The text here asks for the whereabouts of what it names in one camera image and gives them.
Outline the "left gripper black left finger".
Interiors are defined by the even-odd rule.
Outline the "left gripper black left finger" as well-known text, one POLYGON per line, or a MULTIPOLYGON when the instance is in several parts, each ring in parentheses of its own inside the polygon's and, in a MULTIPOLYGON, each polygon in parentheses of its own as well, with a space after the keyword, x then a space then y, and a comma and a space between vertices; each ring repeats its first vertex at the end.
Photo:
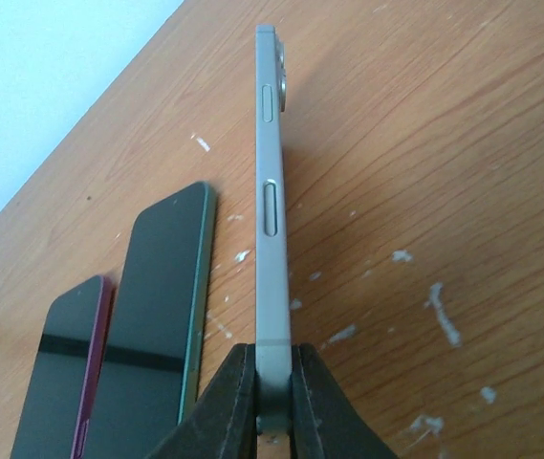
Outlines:
POLYGON ((234 345, 191 413, 148 456, 254 458, 257 455, 254 358, 254 345, 234 345))

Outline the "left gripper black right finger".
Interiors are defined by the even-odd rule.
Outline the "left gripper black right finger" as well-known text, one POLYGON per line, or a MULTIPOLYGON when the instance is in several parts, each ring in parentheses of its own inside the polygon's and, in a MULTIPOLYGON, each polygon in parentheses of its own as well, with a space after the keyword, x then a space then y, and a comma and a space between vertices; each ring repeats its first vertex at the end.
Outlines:
POLYGON ((293 458, 395 458, 361 419, 310 343, 292 348, 293 458))

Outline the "black phone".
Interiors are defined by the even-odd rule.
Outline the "black phone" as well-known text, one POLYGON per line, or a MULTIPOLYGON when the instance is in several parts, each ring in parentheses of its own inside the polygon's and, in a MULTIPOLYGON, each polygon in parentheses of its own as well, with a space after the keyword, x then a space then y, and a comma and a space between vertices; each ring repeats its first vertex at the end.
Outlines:
POLYGON ((84 457, 144 458, 193 407, 215 211, 196 182, 135 220, 84 457))

